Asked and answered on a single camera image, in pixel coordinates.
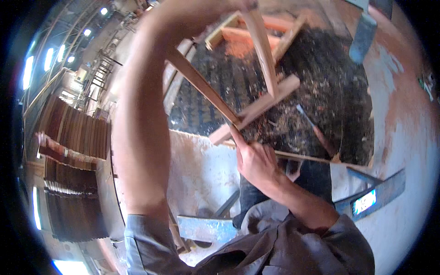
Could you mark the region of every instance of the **forearm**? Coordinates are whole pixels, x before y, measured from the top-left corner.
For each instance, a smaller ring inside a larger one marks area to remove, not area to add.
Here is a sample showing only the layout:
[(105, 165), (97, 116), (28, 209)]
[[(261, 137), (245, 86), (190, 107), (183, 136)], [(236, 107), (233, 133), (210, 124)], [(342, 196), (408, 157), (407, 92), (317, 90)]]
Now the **forearm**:
[(292, 183), (285, 175), (274, 178), (277, 195), (273, 199), (287, 206), (303, 225), (317, 233), (325, 233), (336, 223), (339, 214), (329, 203)]
[(175, 34), (155, 21), (150, 17), (139, 22), (124, 66), (124, 86), (119, 87), (113, 144), (128, 213), (168, 222), (170, 141), (162, 103), (162, 73), (167, 36)]

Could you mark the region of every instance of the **gray shirt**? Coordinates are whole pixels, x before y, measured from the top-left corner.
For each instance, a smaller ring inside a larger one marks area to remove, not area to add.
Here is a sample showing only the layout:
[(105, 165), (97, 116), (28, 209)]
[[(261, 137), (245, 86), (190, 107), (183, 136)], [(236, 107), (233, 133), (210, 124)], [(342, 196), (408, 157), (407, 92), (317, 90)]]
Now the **gray shirt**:
[(346, 215), (322, 236), (273, 200), (247, 212), (240, 236), (195, 267), (180, 260), (168, 224), (129, 215), (128, 274), (374, 274), (371, 248)]

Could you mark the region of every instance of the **person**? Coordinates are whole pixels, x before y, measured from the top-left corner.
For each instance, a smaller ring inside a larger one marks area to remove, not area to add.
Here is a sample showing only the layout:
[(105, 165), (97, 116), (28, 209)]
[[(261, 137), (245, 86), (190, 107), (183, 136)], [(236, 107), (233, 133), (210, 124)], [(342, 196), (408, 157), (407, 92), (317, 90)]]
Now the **person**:
[(170, 139), (162, 105), (166, 52), (225, 13), (255, 0), (166, 0), (139, 22), (124, 65), (113, 146), (128, 212), (128, 274), (373, 274), (371, 248), (354, 223), (277, 167), (274, 150), (235, 127), (237, 168), (264, 196), (239, 221), (242, 235), (195, 267), (180, 260), (169, 230)]

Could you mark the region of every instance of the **gray sleeve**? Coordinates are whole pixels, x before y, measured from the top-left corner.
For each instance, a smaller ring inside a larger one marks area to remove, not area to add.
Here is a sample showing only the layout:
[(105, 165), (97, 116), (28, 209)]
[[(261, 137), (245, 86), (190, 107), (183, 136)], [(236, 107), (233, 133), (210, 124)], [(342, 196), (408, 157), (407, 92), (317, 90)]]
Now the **gray sleeve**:
[(128, 215), (125, 225), (127, 274), (191, 274), (177, 254), (171, 231), (161, 221)]
[(373, 251), (347, 215), (341, 215), (321, 238), (316, 234), (302, 238), (324, 274), (374, 274)]

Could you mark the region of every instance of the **chisel handle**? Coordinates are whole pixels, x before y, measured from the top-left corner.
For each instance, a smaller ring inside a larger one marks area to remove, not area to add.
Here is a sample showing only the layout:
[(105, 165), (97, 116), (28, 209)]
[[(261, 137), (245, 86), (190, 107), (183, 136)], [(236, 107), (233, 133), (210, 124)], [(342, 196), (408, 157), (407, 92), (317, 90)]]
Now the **chisel handle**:
[(318, 137), (319, 142), (321, 145), (326, 149), (329, 156), (332, 158), (334, 155), (336, 155), (337, 151), (336, 149), (330, 144), (330, 142), (324, 137), (323, 132), (318, 128), (318, 126), (313, 126), (313, 131), (315, 132), (315, 135)]

